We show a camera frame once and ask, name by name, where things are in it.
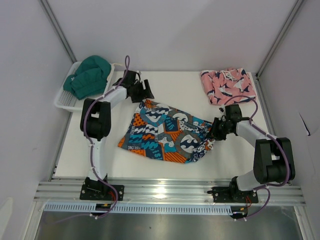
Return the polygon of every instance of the plastic basket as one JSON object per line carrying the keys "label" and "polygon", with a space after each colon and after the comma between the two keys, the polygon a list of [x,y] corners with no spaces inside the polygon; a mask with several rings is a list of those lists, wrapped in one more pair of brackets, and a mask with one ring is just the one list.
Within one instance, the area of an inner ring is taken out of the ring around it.
{"label": "plastic basket", "polygon": [[[68,74],[66,75],[66,77],[65,77],[65,79],[63,81],[63,84],[62,84],[61,88],[59,89],[59,92],[57,93],[57,95],[56,95],[56,97],[54,99],[54,105],[57,108],[65,109],[65,110],[68,110],[69,112],[82,111],[85,98],[82,99],[82,100],[78,100],[74,95],[72,95],[71,92],[64,90],[64,84],[65,84],[65,81],[66,81],[67,77],[69,75],[71,75],[71,74],[74,74],[81,63],[82,63],[82,61],[75,62],[71,66]],[[115,71],[115,65],[117,65],[117,64],[118,63],[111,64],[111,71],[110,71],[109,76],[106,79],[107,80],[106,87],[105,87],[106,90],[109,88],[112,76],[113,76],[114,71]],[[90,98],[91,99],[96,99],[96,98],[98,98],[100,96],[101,96],[101,94],[98,94],[98,95],[90,96]]]}

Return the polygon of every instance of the teal cloth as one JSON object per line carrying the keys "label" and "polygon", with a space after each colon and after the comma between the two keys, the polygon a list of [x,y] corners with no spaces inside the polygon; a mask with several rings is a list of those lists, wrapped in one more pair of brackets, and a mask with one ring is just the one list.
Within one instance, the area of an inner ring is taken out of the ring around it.
{"label": "teal cloth", "polygon": [[63,90],[71,92],[79,100],[102,94],[110,72],[111,65],[108,61],[97,55],[89,56],[74,74],[66,78]]}

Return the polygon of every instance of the white wall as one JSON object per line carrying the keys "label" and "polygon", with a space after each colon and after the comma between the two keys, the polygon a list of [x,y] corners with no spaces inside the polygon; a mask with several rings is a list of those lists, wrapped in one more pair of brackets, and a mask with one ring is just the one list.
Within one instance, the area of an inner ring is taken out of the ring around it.
{"label": "white wall", "polygon": [[[261,83],[276,132],[290,138],[296,170],[313,229],[320,239],[320,1],[308,0]],[[306,131],[300,115],[311,136]]]}
{"label": "white wall", "polygon": [[49,0],[78,60],[256,72],[296,0]]}
{"label": "white wall", "polygon": [[0,2],[0,206],[13,197],[4,240],[18,240],[66,122],[54,96],[71,66],[37,0]]}

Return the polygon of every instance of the white table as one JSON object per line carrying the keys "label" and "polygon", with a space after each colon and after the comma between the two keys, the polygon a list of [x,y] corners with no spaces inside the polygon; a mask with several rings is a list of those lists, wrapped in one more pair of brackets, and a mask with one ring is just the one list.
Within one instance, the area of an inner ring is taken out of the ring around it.
{"label": "white table", "polygon": [[[115,82],[123,71],[115,72]],[[213,122],[219,117],[219,107],[210,105],[203,91],[199,72],[143,72],[141,78],[148,79],[154,101],[164,103],[190,113],[198,118]],[[267,129],[262,108],[253,120]],[[150,178],[150,179],[230,179],[253,169],[254,148],[239,136],[229,134],[226,141],[214,144],[213,149],[198,162],[181,164],[149,159],[117,147],[125,135],[138,103],[128,98],[119,103],[111,112],[112,127],[105,146],[105,160],[108,177]],[[255,110],[253,102],[240,105],[242,115],[250,117]],[[89,163],[89,147],[84,134],[80,131],[81,112],[72,114],[55,177],[86,177]]]}

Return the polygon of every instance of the colorful patterned shorts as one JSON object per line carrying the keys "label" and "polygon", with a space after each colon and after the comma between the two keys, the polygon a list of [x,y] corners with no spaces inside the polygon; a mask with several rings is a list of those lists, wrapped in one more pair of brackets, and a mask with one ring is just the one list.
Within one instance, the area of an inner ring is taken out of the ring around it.
{"label": "colorful patterned shorts", "polygon": [[211,126],[211,122],[147,99],[135,110],[118,147],[150,159],[197,162],[213,147],[214,141],[206,139]]}

